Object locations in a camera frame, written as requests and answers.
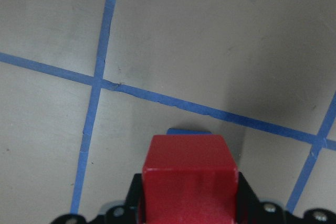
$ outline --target floor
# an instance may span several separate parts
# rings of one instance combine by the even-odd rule
[[[172,127],[221,134],[261,199],[336,211],[336,0],[1,3],[1,223],[91,220]]]

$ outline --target front face of red block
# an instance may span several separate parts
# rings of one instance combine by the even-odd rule
[[[148,224],[235,222],[238,169],[219,135],[154,136],[143,187]]]

